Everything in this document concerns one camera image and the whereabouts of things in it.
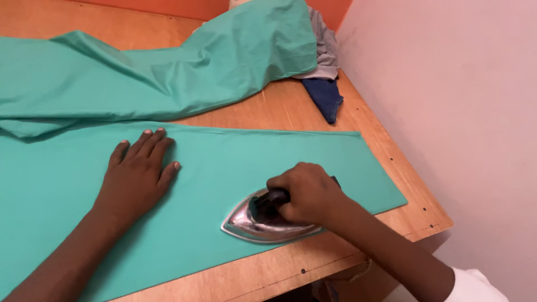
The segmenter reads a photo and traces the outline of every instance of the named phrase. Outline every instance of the person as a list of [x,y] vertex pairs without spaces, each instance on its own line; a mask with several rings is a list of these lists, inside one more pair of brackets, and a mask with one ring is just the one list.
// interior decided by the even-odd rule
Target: person
[[[132,146],[126,140],[116,146],[92,209],[5,302],[78,298],[114,244],[158,203],[177,175],[177,161],[162,169],[166,150],[174,143],[165,134],[164,128],[145,130]],[[377,220],[317,164],[298,163],[269,179],[267,187],[289,191],[291,202],[279,209],[285,219],[320,225],[341,236],[420,302],[507,301],[479,271],[453,269]]]

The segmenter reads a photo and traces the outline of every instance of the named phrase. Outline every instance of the turquoise cloth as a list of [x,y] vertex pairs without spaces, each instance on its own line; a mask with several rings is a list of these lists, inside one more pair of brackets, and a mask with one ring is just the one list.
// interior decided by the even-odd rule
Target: turquoise cloth
[[237,102],[317,66],[303,0],[254,0],[181,46],[119,51],[83,32],[0,38],[0,128],[24,138],[81,119],[171,120]]
[[31,141],[0,130],[0,299],[26,278],[91,208],[122,139],[165,126],[182,169],[170,193],[101,264],[81,301],[116,298],[277,245],[228,235],[220,224],[268,178],[299,161],[321,164],[368,211],[406,203],[359,132],[191,127],[157,122],[77,125]]

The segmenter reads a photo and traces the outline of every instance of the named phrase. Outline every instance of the wooden table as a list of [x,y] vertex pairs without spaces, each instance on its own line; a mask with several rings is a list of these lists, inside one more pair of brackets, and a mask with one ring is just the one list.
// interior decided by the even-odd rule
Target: wooden table
[[[43,38],[82,30],[118,49],[180,45],[201,21],[63,0],[0,0],[0,35]],[[248,129],[360,131],[408,205],[376,217],[411,241],[453,222],[427,189],[345,74],[345,101],[328,125],[296,80],[272,82],[242,102],[174,123]],[[325,232],[261,254],[172,280],[117,301],[262,301],[363,262],[350,244]]]

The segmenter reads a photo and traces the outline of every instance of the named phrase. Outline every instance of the iron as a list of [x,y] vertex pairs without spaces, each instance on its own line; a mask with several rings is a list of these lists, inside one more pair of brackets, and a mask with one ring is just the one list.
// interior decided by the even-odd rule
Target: iron
[[[334,176],[332,179],[339,185]],[[284,243],[322,231],[320,226],[294,224],[285,220],[277,208],[290,201],[287,190],[263,188],[244,198],[229,213],[220,229],[256,243]]]

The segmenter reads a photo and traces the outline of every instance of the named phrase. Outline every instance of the pink wall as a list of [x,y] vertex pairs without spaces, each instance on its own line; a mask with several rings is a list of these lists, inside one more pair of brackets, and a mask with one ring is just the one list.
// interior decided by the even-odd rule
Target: pink wall
[[[208,21],[225,13],[229,0],[79,0],[81,2],[114,6],[138,11],[161,13]],[[339,28],[352,0],[306,0],[314,9],[321,12],[324,22],[332,29]]]
[[537,297],[537,4],[354,0],[340,62],[455,227],[437,255]]

